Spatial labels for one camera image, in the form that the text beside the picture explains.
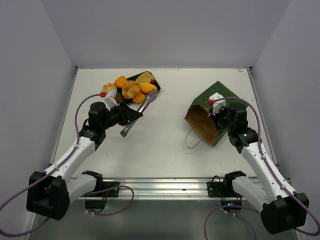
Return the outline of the small pale fake bun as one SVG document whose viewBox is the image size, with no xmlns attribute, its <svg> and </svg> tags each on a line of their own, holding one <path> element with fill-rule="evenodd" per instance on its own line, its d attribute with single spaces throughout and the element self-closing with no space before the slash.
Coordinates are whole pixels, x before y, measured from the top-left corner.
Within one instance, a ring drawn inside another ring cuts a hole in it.
<svg viewBox="0 0 320 240">
<path fill-rule="evenodd" d="M 107 93 L 111 89 L 115 89 L 116 91 L 118 90 L 117 85 L 115 83 L 107 83 L 102 87 L 102 92 Z"/>
</svg>

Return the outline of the long orange fake bread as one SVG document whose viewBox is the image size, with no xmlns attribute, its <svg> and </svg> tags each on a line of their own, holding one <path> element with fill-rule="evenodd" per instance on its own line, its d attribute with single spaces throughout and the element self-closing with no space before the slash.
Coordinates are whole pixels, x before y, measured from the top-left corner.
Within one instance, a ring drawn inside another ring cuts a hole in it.
<svg viewBox="0 0 320 240">
<path fill-rule="evenodd" d="M 121 90 L 121 93 L 122 94 L 122 87 L 124 86 L 124 84 L 127 82 L 127 78 L 125 76 L 120 76 L 116 79 L 115 81 L 115 84 L 117 86 L 117 89 L 118 90 Z M 132 101 L 133 103 L 135 104 L 140 104 L 144 101 L 144 99 L 146 98 L 146 95 L 143 94 L 141 91 L 138 93 L 137 96 L 135 96 L 134 98 L 132 99 L 125 99 L 125 100 L 128 100 L 128 101 Z"/>
</svg>

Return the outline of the dark brown fake croissant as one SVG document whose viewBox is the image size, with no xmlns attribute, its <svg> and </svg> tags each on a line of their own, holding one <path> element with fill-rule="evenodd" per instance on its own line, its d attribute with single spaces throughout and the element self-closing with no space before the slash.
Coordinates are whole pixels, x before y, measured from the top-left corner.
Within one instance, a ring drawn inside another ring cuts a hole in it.
<svg viewBox="0 0 320 240">
<path fill-rule="evenodd" d="M 121 93 L 117 93 L 116 96 L 115 96 L 115 100 L 116 102 L 119 104 L 119 103 L 122 103 L 122 102 L 126 102 L 126 99 L 124 98 L 124 96 L 121 94 Z"/>
</svg>

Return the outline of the pale twisted fake bread roll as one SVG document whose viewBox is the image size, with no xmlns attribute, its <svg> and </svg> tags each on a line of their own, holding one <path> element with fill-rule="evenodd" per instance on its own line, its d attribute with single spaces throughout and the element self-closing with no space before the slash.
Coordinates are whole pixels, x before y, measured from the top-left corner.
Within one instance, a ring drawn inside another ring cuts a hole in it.
<svg viewBox="0 0 320 240">
<path fill-rule="evenodd" d="M 122 95 L 125 99 L 133 99 L 141 91 L 140 84 L 129 80 L 122 87 Z"/>
</svg>

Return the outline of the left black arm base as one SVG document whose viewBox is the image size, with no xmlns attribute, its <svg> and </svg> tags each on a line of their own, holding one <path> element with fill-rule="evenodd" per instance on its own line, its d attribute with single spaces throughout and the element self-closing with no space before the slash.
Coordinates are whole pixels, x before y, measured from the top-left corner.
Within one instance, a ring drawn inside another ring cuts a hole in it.
<svg viewBox="0 0 320 240">
<path fill-rule="evenodd" d="M 102 174 L 90 170 L 86 170 L 82 174 L 92 176 L 96 179 L 95 188 L 89 193 L 86 193 L 84 197 L 117 198 L 119 196 L 120 183 L 118 181 L 104 181 Z M 93 194 L 93 192 L 99 192 L 113 187 L 114 189 Z"/>
</svg>

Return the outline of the metal tongs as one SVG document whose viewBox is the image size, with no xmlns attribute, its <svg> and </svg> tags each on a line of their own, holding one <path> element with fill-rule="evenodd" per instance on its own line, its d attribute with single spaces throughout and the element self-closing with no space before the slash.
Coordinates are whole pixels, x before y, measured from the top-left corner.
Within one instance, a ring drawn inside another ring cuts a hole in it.
<svg viewBox="0 0 320 240">
<path fill-rule="evenodd" d="M 158 92 L 156 90 L 151 90 L 149 93 L 146 94 L 145 99 L 137 109 L 137 112 L 143 115 L 143 112 L 146 110 L 146 108 L 158 97 Z M 127 124 L 123 130 L 120 132 L 120 135 L 122 137 L 126 137 L 129 133 L 129 131 L 132 129 L 134 124 L 137 122 L 137 120 L 131 121 L 129 124 Z"/>
</svg>

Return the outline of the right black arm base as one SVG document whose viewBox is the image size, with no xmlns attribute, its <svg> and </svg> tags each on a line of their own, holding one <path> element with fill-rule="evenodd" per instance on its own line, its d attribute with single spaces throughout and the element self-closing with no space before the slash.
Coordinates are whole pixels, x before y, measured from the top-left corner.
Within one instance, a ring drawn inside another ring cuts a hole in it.
<svg viewBox="0 0 320 240">
<path fill-rule="evenodd" d="M 206 183 L 207 194 L 209 198 L 237 198 L 240 195 L 236 193 L 232 186 L 232 181 L 238 177 L 246 177 L 247 175 L 242 171 L 234 171 L 224 175 L 220 178 L 215 175 L 212 180 Z"/>
</svg>

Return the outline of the brown sliced fake bread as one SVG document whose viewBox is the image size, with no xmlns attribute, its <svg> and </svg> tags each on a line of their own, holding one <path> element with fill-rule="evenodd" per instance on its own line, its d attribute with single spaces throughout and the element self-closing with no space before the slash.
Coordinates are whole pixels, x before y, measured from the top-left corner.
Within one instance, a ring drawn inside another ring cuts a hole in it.
<svg viewBox="0 0 320 240">
<path fill-rule="evenodd" d="M 152 84 L 155 81 L 155 77 L 152 75 L 151 72 L 145 71 L 141 73 L 135 80 L 137 83 L 150 83 Z"/>
</svg>

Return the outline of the green brown paper bag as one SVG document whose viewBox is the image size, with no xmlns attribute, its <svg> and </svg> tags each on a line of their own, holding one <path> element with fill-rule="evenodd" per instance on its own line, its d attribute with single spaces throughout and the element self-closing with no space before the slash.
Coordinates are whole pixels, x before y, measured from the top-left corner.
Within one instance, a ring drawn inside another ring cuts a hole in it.
<svg viewBox="0 0 320 240">
<path fill-rule="evenodd" d="M 192 101 L 184 120 L 206 143 L 215 147 L 226 132 L 216 128 L 213 116 L 231 103 L 241 101 L 228 87 L 216 81 Z"/>
</svg>

